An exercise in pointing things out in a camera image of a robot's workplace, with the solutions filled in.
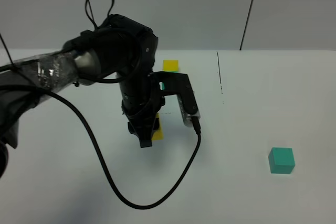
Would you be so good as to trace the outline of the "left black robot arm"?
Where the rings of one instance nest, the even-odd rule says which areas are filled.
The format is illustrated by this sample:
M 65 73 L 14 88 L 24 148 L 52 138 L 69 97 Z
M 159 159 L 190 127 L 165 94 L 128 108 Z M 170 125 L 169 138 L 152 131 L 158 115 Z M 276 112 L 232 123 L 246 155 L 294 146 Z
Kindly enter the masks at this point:
M 61 50 L 1 67 L 1 171 L 8 147 L 18 145 L 23 113 L 71 84 L 118 83 L 125 114 L 139 112 L 150 99 L 149 74 L 158 38 L 151 28 L 121 15 L 109 15 L 94 30 L 83 31 Z

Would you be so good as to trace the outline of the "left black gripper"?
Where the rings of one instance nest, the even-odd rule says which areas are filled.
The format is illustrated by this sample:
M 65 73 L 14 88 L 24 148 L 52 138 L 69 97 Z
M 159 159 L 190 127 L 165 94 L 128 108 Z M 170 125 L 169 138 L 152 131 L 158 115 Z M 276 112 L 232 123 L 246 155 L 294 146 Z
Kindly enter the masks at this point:
M 160 129 L 159 116 L 143 120 L 148 112 L 158 112 L 165 105 L 165 98 L 157 93 L 161 89 L 157 75 L 153 71 L 136 74 L 120 84 L 122 111 L 129 120 L 128 130 L 139 139 L 141 148 L 151 147 L 153 131 Z

